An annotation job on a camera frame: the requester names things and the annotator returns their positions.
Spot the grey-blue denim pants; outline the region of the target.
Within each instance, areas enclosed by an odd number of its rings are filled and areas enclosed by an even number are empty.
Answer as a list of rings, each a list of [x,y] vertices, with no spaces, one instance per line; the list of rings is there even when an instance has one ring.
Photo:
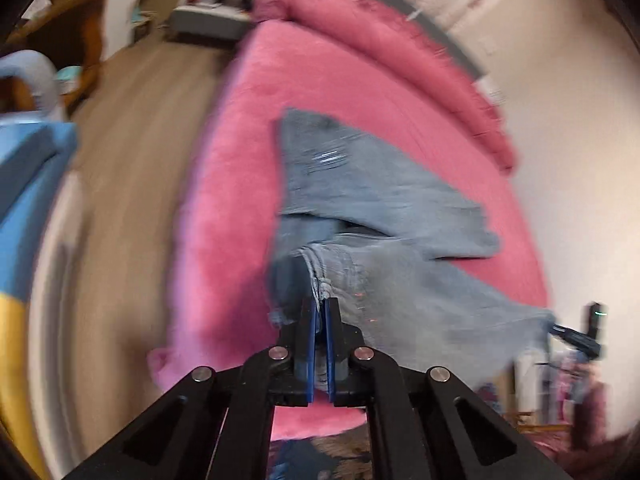
[[[441,365],[471,387],[541,347],[551,313],[458,267],[500,247],[483,208],[393,145],[336,119],[287,110],[284,201],[269,268],[271,319],[335,298],[344,322],[401,366]]]

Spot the pink bed sheet mattress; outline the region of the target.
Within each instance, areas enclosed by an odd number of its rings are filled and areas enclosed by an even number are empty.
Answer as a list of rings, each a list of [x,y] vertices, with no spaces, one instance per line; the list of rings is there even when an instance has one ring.
[[[168,343],[149,356],[160,388],[200,365],[238,366],[276,339],[266,269],[282,198],[278,119],[291,106],[378,136],[479,202],[500,250],[459,268],[514,301],[548,304],[508,174],[469,130],[352,48],[293,22],[265,21],[230,66],[179,209]]]

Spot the blue yellow fabric item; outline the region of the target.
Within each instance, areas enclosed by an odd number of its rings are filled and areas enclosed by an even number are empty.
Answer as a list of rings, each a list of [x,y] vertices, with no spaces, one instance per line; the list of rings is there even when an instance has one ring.
[[[77,131],[44,55],[5,56],[1,79],[32,101],[1,116],[1,440],[37,478],[61,479],[77,458],[64,400],[67,292],[84,223],[70,168]]]

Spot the rolled dark pink duvet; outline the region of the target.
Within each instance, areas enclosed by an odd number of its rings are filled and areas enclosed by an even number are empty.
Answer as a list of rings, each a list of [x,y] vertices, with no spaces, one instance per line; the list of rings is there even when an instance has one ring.
[[[321,32],[381,64],[453,114],[505,174],[515,169],[516,151],[498,108],[444,46],[390,6],[378,0],[254,0],[252,17]]]

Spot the white grey bedside table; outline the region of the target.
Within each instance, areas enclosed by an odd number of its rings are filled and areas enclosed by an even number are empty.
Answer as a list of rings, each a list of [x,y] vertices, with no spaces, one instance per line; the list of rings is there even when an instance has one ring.
[[[252,28],[254,0],[179,0],[167,21],[170,38],[239,41]]]

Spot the wooden white cabinet desk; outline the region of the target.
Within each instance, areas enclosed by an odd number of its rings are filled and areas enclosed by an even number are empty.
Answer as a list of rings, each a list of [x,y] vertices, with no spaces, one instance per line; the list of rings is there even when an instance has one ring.
[[[3,49],[35,50],[60,72],[76,74],[63,84],[63,102],[71,113],[100,83],[103,63],[131,44],[139,0],[50,0],[9,36]]]

